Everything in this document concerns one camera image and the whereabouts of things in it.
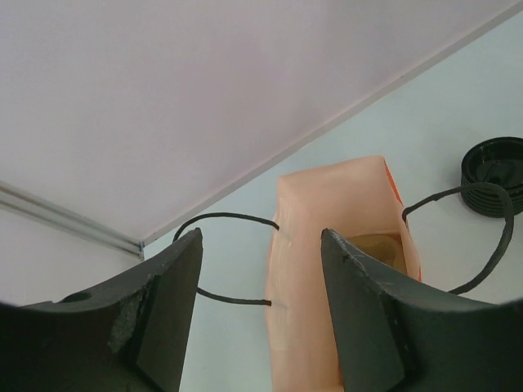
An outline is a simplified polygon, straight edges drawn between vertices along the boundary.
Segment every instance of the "orange paper bag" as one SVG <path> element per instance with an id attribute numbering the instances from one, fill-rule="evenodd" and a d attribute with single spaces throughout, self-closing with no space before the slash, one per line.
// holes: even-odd
<path id="1" fill-rule="evenodd" d="M 412 278 L 418 254 L 403 205 L 379 156 L 279 178 L 266 309 L 274 392 L 343 392 L 320 255 L 335 229 L 370 256 Z"/>

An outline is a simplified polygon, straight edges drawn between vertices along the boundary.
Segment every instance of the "black rope handle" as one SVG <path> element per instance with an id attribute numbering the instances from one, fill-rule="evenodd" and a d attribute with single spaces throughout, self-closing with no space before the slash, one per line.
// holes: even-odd
<path id="1" fill-rule="evenodd" d="M 503 227 L 503 232 L 501 234 L 501 238 L 499 239 L 498 246 L 494 249 L 492 256 L 489 258 L 487 264 L 480 271 L 480 273 L 476 275 L 473 279 L 471 279 L 469 282 L 449 291 L 450 293 L 456 295 L 469 292 L 473 288 L 477 287 L 481 282 L 483 282 L 492 273 L 494 268 L 496 268 L 496 265 L 498 265 L 499 261 L 507 251 L 508 244 L 512 239 L 512 233 L 514 231 L 514 206 L 512 205 L 512 200 L 510 199 L 510 195 L 508 194 L 508 192 L 501 186 L 489 182 L 476 182 L 474 184 L 462 185 L 457 188 L 452 188 L 443 192 L 439 192 L 438 194 L 433 194 L 432 196 L 429 196 L 428 198 L 425 198 L 420 202 L 415 203 L 413 206 L 405 208 L 403 210 L 403 214 L 401 215 L 403 221 L 406 223 L 407 215 L 413 211 L 416 211 L 418 208 L 424 206 L 425 204 L 428 204 L 430 202 L 436 202 L 441 198 L 444 198 L 445 196 L 450 196 L 451 194 L 458 194 L 470 189 L 489 190 L 495 192 L 499 196 L 499 198 L 501 199 L 501 203 L 503 204 L 505 227 Z"/>
<path id="2" fill-rule="evenodd" d="M 184 232 L 184 230 L 187 229 L 187 227 L 189 227 L 193 223 L 195 223 L 197 221 L 201 221 L 202 219 L 207 219 L 207 218 L 243 219 L 245 221 L 253 221 L 253 222 L 261 223 L 263 225 L 269 225 L 269 226 L 272 226 L 275 229 L 279 230 L 278 224 L 276 224 L 272 220 L 258 218 L 257 216 L 236 214 L 234 212 L 211 212 L 208 214 L 198 215 L 192 219 L 189 219 L 186 223 L 184 223 L 183 225 L 180 226 L 180 229 L 178 229 L 178 231 L 174 234 L 174 238 L 172 239 L 172 241 L 173 242 L 177 241 L 180 238 L 181 234 Z M 218 296 L 217 294 L 212 294 L 211 292 L 203 290 L 200 287 L 196 288 L 196 292 L 198 294 L 200 294 L 201 296 L 206 296 L 207 298 L 210 298 L 211 300 L 226 302 L 228 304 L 272 306 L 272 302 L 269 300 L 245 300 L 242 298 L 231 298 L 229 296 Z"/>

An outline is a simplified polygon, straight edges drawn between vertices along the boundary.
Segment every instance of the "black bottle cap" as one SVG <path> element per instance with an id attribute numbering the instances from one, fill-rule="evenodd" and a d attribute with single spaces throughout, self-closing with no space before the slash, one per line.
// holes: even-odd
<path id="1" fill-rule="evenodd" d="M 461 184 L 490 182 L 502 186 L 510 195 L 514 212 L 523 211 L 523 139 L 498 137 L 473 147 L 461 163 Z M 499 197 L 486 190 L 462 192 L 473 211 L 484 216 L 503 217 Z"/>

